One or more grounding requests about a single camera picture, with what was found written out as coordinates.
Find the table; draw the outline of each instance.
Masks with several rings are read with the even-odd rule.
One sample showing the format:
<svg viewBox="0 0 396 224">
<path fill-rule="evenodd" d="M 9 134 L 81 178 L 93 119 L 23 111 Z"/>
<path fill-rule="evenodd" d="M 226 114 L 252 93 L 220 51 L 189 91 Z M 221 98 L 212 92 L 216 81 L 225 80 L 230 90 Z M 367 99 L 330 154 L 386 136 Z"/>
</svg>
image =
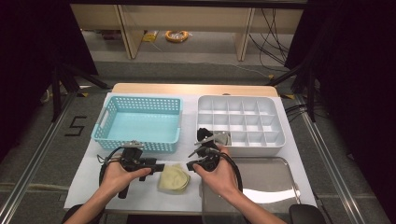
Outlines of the table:
<svg viewBox="0 0 396 224">
<path fill-rule="evenodd" d="M 301 203 L 316 206 L 316 201 L 310 188 L 303 163 L 301 161 L 297 146 L 286 117 L 286 113 L 280 98 L 274 87 L 261 86 L 227 86 L 227 85 L 188 85 L 188 84 L 137 84 L 119 83 L 113 91 L 108 94 L 132 94 L 132 95 L 169 95 L 183 97 L 183 118 L 181 134 L 177 142 L 177 153 L 175 155 L 158 155 L 158 162 L 166 164 L 183 163 L 195 158 L 187 158 L 194 150 L 193 137 L 195 132 L 196 104 L 202 95 L 247 95 L 267 96 L 276 103 L 279 118 L 284 128 L 286 144 L 281 148 L 278 157 L 288 161 L 293 179 L 301 193 Z M 100 163 L 96 155 L 107 156 L 109 151 L 104 151 L 99 144 L 91 140 L 86 154 L 78 167 L 78 171 L 70 187 L 64 209 L 69 209 L 75 204 L 85 203 L 98 187 L 98 175 L 92 175 L 92 171 L 100 169 Z M 191 182 L 186 191 L 180 195 L 171 195 L 157 190 L 157 182 L 160 174 L 148 176 L 145 182 L 132 182 L 126 199 L 114 198 L 107 205 L 108 213 L 123 214 L 166 214 L 166 215 L 200 215 L 202 211 L 201 198 L 199 196 L 199 185 L 201 177 L 190 173 Z"/>
</svg>

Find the floor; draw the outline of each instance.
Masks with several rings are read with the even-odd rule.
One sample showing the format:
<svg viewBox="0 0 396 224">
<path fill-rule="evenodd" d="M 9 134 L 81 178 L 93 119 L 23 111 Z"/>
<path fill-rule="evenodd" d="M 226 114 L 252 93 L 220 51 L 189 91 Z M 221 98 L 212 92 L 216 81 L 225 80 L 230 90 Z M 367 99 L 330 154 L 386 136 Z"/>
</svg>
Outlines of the floor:
<svg viewBox="0 0 396 224">
<path fill-rule="evenodd" d="M 132 61 L 126 57 L 125 48 L 120 39 L 104 40 L 95 31 L 84 31 L 83 35 L 91 51 L 93 60 L 98 63 L 98 70 L 103 71 L 104 78 L 119 80 L 118 74 L 111 74 L 111 69 L 102 70 L 102 63 L 175 63 L 175 64 L 214 64 L 229 66 L 234 70 L 243 70 L 244 74 L 252 76 L 259 75 L 268 79 L 271 75 L 278 76 L 279 71 L 287 69 L 281 67 L 281 63 L 270 56 L 260 54 L 252 39 L 262 44 L 262 36 L 255 34 L 249 40 L 247 56 L 243 62 L 236 60 L 233 47 L 232 34 L 218 33 L 195 33 L 191 32 L 189 38 L 181 44 L 169 43 L 164 39 L 164 32 L 159 32 L 154 43 L 145 42 L 140 46 L 137 57 Z M 278 41 L 286 49 L 290 45 L 292 35 L 280 35 Z M 276 41 L 272 38 L 271 43 L 275 46 Z M 274 47 L 268 47 L 280 61 L 284 61 L 282 52 Z M 293 77 L 277 87 L 281 94 L 289 95 L 290 83 Z M 90 105 L 101 102 L 105 93 L 91 93 L 91 102 L 77 97 L 73 102 L 76 113 L 89 114 L 87 122 L 94 123 L 97 118 L 96 111 L 89 108 L 98 106 Z M 347 156 L 343 140 L 338 135 L 336 128 L 332 125 L 331 117 L 326 113 L 324 105 L 315 107 L 317 122 L 310 123 L 305 113 L 294 110 L 292 107 L 304 102 L 304 95 L 297 98 L 284 98 L 285 108 L 290 108 L 288 113 L 290 127 L 299 148 L 299 152 L 308 175 L 311 187 L 318 196 L 318 207 L 326 217 L 328 223 L 390 223 L 384 214 L 376 197 L 371 192 L 369 185 L 360 173 L 359 167 Z M 26 164 L 34 156 L 36 149 L 40 146 L 46 130 L 51 129 L 51 103 L 44 103 L 34 111 L 34 119 L 31 128 L 26 130 L 20 144 L 10 151 L 4 162 L 0 164 L 0 203 L 5 203 L 13 186 L 20 180 L 25 171 Z M 65 124 L 70 123 L 73 117 L 67 116 Z M 318 131 L 324 143 L 315 140 L 315 132 Z M 90 138 L 88 132 L 78 143 L 65 143 L 57 140 L 58 135 L 68 132 L 63 129 L 51 140 L 51 149 L 40 164 L 36 175 L 31 180 L 28 190 L 20 201 L 20 205 L 14 211 L 10 223 L 53 223 L 61 221 L 64 216 L 63 204 L 67 195 L 70 180 L 63 176 L 74 176 L 79 165 L 79 160 L 84 150 L 70 149 L 72 153 L 64 153 L 67 144 L 79 144 L 86 146 Z M 333 163 L 323 156 L 330 155 Z M 334 179 L 336 172 L 341 179 Z M 357 204 L 358 214 L 350 214 L 345 201 L 345 195 L 340 190 L 346 191 L 351 196 L 352 202 Z M 125 223 L 127 216 L 108 215 L 103 223 Z"/>
</svg>

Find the person's right hand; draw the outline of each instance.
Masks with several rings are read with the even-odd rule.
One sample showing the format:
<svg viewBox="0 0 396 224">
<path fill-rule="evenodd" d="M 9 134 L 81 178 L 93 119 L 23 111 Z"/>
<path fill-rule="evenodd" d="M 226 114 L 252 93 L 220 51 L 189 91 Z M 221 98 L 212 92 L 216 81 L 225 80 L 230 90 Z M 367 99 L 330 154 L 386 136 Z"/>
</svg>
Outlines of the person's right hand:
<svg viewBox="0 0 396 224">
<path fill-rule="evenodd" d="M 228 148 L 225 146 L 218 146 L 220 152 L 230 156 Z M 240 192 L 233 167 L 224 159 L 220 158 L 218 167 L 212 171 L 206 171 L 202 166 L 194 164 L 192 166 L 195 172 L 201 176 L 205 183 L 218 195 L 223 198 L 228 198 L 235 193 Z"/>
</svg>

